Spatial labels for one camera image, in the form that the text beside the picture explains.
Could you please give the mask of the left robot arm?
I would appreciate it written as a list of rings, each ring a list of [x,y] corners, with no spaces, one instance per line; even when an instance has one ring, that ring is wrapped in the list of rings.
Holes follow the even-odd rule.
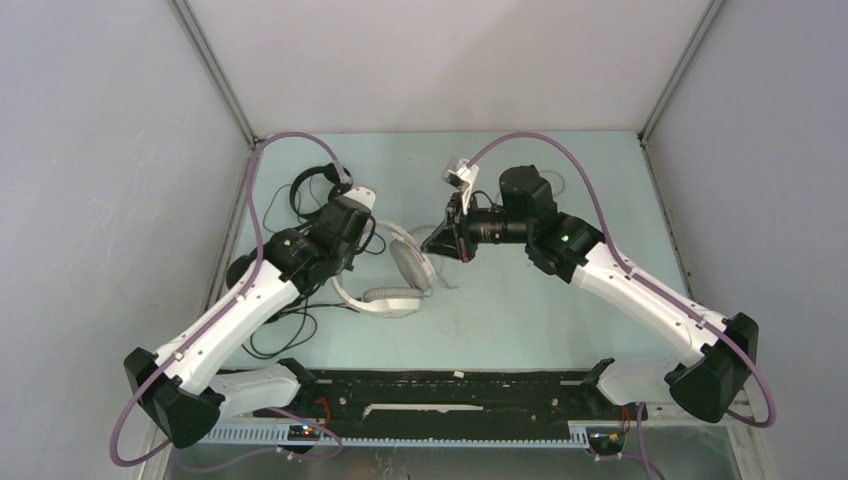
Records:
[[[306,230],[274,234],[231,290],[183,333],[153,352],[133,350],[124,368],[133,401],[176,448],[203,439],[222,420],[282,407],[304,416],[316,390],[296,361],[223,374],[220,369],[260,326],[307,299],[352,265],[376,201],[365,187],[330,200]]]

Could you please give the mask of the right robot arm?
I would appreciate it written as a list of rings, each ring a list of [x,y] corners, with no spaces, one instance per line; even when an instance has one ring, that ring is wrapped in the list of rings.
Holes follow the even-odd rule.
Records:
[[[581,392],[588,414],[606,418],[620,405],[662,401],[708,423],[729,414],[756,359],[759,327],[753,319],[707,309],[646,274],[600,230],[560,211],[535,166],[504,171],[501,201],[488,208],[475,198],[478,171],[459,164],[443,172],[443,181],[456,191],[444,220],[424,241],[424,252],[468,263],[481,244],[519,244],[537,269],[617,307],[657,334],[674,355],[664,361],[600,361]]]

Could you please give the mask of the white headphones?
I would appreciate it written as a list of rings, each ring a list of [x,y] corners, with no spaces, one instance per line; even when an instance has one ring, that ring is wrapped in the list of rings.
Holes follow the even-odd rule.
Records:
[[[384,220],[377,220],[376,226],[388,234],[385,253],[391,260],[379,264],[382,270],[376,274],[365,275],[365,280],[377,280],[377,283],[353,294],[345,289],[341,275],[334,277],[331,284],[339,298],[361,314],[379,318],[412,315],[433,293],[436,269],[406,229]]]

